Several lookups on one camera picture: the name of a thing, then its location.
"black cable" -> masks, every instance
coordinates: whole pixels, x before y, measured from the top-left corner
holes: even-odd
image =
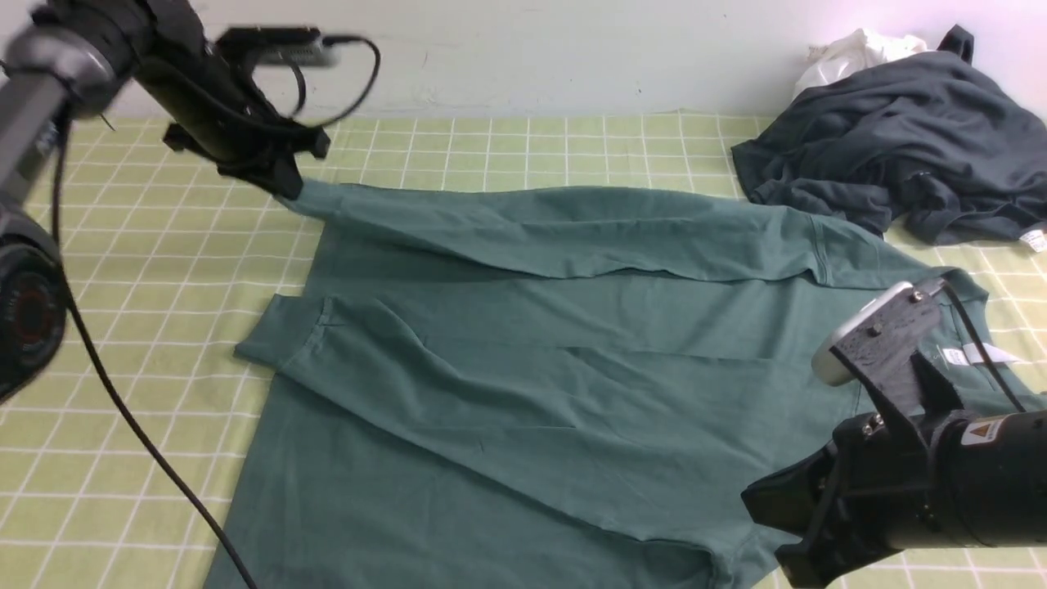
[[[51,236],[54,239],[54,243],[58,245],[59,249],[62,248],[61,237],[61,218],[59,216],[59,204],[62,200],[62,178],[65,173],[65,163],[67,154],[69,151],[69,128],[71,127],[71,117],[68,109],[59,117],[58,119],[58,130],[59,130],[59,142],[58,158],[54,163],[54,177],[53,184],[51,185]],[[193,493],[185,481],[182,480],[178,473],[175,472],[168,459],[160,454],[160,451],[153,444],[153,440],[149,439],[149,436],[138,425],[138,421],[134,418],[131,414],[131,410],[128,409],[127,405],[124,404],[124,400],[120,399],[119,393],[116,392],[116,387],[113,382],[109,379],[109,373],[106,371],[105,365],[102,363],[102,358],[98,356],[98,352],[94,347],[94,342],[91,340],[91,335],[87,331],[87,324],[84,323],[84,318],[80,314],[80,309],[76,307],[76,297],[73,294],[72,287],[69,285],[68,276],[65,273],[65,266],[59,260],[59,267],[62,270],[62,287],[64,288],[65,297],[69,300],[69,315],[72,316],[72,321],[76,324],[76,331],[80,332],[80,337],[84,341],[84,347],[87,349],[87,356],[91,359],[91,364],[94,366],[94,371],[98,375],[98,380],[102,381],[102,386],[109,393],[109,399],[112,400],[113,405],[116,406],[116,411],[119,412],[124,421],[134,432],[135,437],[138,441],[146,447],[146,451],[149,452],[153,460],[160,467],[160,470],[168,475],[175,486],[182,492],[182,495],[188,499],[190,503],[196,507],[196,511],[200,514],[200,517],[207,522],[207,526],[210,530],[215,533],[215,537],[218,538],[218,542],[225,548],[225,551],[229,554],[229,560],[232,561],[232,565],[237,567],[237,571],[240,572],[240,576],[244,580],[244,584],[247,585],[248,589],[259,589],[254,580],[251,577],[250,572],[248,572],[246,565],[244,565],[243,560],[237,552],[236,548],[232,547],[232,542],[225,535],[222,526],[215,520],[207,507],[204,506],[200,498]]]
[[[306,108],[306,95],[309,93],[309,89],[306,87],[306,74],[302,72],[302,67],[294,63],[291,58],[287,56],[284,51],[280,51],[280,59],[294,72],[294,83],[298,86],[298,103],[294,106],[291,114],[288,115],[288,118],[294,118],[302,114],[303,109]]]
[[[956,293],[956,290],[948,282],[942,284],[942,290],[945,291],[945,296],[949,300],[953,302],[956,307],[956,313],[960,316],[960,322],[963,323],[963,329],[967,331],[967,335],[971,336],[971,341],[974,342],[975,348],[978,349],[978,354],[981,355],[982,361],[985,363],[985,368],[988,369],[989,375],[996,381],[997,385],[1003,391],[1004,395],[1007,395],[1007,400],[1010,401],[1011,405],[1018,409],[1019,413],[1025,413],[1025,408],[1022,407],[1021,402],[1015,397],[1015,393],[1007,386],[1007,383],[1003,380],[1003,376],[996,367],[996,363],[989,358],[988,353],[985,350],[985,344],[982,343],[981,337],[978,336],[978,331],[975,330],[974,322],[971,321],[971,317],[967,315],[967,311],[963,309],[963,303],[960,302],[960,296]]]
[[[215,96],[210,95],[210,93],[208,93],[207,90],[201,88],[200,85],[198,85],[196,83],[196,81],[194,81],[188,75],[182,73],[181,71],[179,71],[177,69],[174,70],[174,72],[175,72],[176,75],[180,76],[183,82],[185,82],[194,90],[196,90],[197,93],[204,100],[206,100],[209,105],[211,105],[213,107],[221,110],[226,116],[228,116],[229,118],[236,119],[239,122],[242,122],[244,124],[253,127],[254,129],[258,129],[259,131],[264,131],[266,133],[274,133],[274,134],[281,134],[281,135],[299,135],[299,134],[305,134],[305,133],[312,133],[314,131],[317,131],[317,130],[320,130],[320,129],[325,129],[325,128],[330,127],[330,126],[332,126],[332,124],[334,124],[336,122],[339,122],[342,119],[349,117],[354,112],[356,112],[356,109],[360,108],[360,105],[363,104],[363,100],[365,100],[367,98],[367,96],[371,94],[371,90],[374,89],[374,87],[375,87],[375,81],[378,80],[378,71],[382,67],[382,52],[381,52],[381,50],[378,49],[378,45],[375,45],[374,41],[372,41],[372,40],[370,40],[370,39],[367,39],[365,37],[356,37],[356,36],[329,37],[328,40],[332,40],[331,43],[330,43],[331,45],[348,45],[348,44],[354,44],[354,43],[360,43],[360,44],[366,45],[367,48],[371,49],[371,52],[374,53],[374,55],[375,55],[375,65],[374,65],[374,67],[371,70],[371,77],[367,78],[367,84],[363,87],[363,90],[356,97],[356,99],[353,100],[353,104],[349,105],[349,107],[346,108],[346,110],[339,112],[335,116],[332,116],[331,118],[328,118],[326,120],[321,120],[321,121],[316,122],[314,124],[304,126],[304,127],[299,127],[299,128],[281,127],[281,126],[277,126],[277,124],[269,124],[267,122],[260,122],[259,120],[255,120],[255,119],[253,119],[253,118],[251,118],[251,117],[243,114],[242,112],[238,112],[238,111],[233,110],[232,108],[229,108],[229,106],[225,105],[224,103],[222,103],[221,100],[219,100]]]

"warning label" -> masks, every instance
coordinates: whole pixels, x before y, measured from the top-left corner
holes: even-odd
[[[967,424],[967,429],[963,431],[963,437],[960,438],[960,446],[978,446],[996,441],[1000,435],[1000,427],[1003,426],[1006,417],[998,417]]]

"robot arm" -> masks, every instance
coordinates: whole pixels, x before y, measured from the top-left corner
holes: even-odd
[[[326,157],[330,139],[322,129],[282,116],[262,95],[251,73],[273,40],[261,30],[253,38],[244,32],[208,42],[187,0],[51,0],[35,10],[32,24],[8,45],[10,80],[0,89],[5,196],[25,199],[53,146],[39,139],[61,109],[71,105],[75,117],[95,116],[134,78],[174,117],[169,145],[295,198],[303,182],[294,154]]]
[[[46,367],[65,333],[69,293],[59,245],[23,210],[62,126],[101,114],[135,80],[175,119],[169,146],[294,199],[303,187],[295,154],[324,158],[330,138],[322,126],[276,112],[252,81],[254,66],[288,63],[289,54],[331,65],[330,48],[350,42],[367,44],[376,59],[352,110],[380,63],[366,39],[239,28],[211,43],[188,0],[48,0],[32,13],[32,24],[8,44],[0,87],[0,404]]]

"white label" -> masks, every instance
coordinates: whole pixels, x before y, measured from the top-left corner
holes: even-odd
[[[988,360],[998,364],[1007,362],[1022,362],[1022,359],[1013,355],[1010,355],[1008,353],[1005,353],[1000,348],[997,348],[993,344],[985,344],[985,352],[988,353]],[[974,344],[965,344],[963,346],[963,353],[967,356],[967,361],[970,361],[971,364],[982,364],[985,362],[985,359],[983,359],[981,355],[978,354],[978,346],[975,346]]]
[[[944,350],[941,350],[941,356],[945,358],[945,362],[948,362],[949,364],[957,364],[959,366],[971,366],[971,361],[967,360],[967,355],[963,354],[963,350],[946,348]]]
[[[1047,237],[1044,236],[1043,229],[1032,229],[1018,239],[1024,241],[1038,253],[1040,251],[1047,251]]]
[[[997,436],[1000,435],[1000,427],[1003,426],[1006,417],[997,417],[967,424],[967,429],[963,431],[963,437],[960,438],[960,446],[978,446],[996,441]]]

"black bracket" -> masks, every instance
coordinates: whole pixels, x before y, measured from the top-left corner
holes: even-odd
[[[309,46],[321,37],[316,28],[235,27],[211,45],[210,50],[228,64],[233,82],[254,106],[254,112],[244,114],[288,131],[266,134],[255,157],[236,162],[216,160],[178,123],[168,128],[163,136],[164,144],[174,151],[186,150],[213,161],[222,176],[249,182],[270,194],[292,200],[296,198],[303,179],[295,154],[307,152],[316,159],[325,159],[331,148],[331,138],[324,129],[306,127],[280,114],[254,83],[253,73],[260,59],[274,47]]]

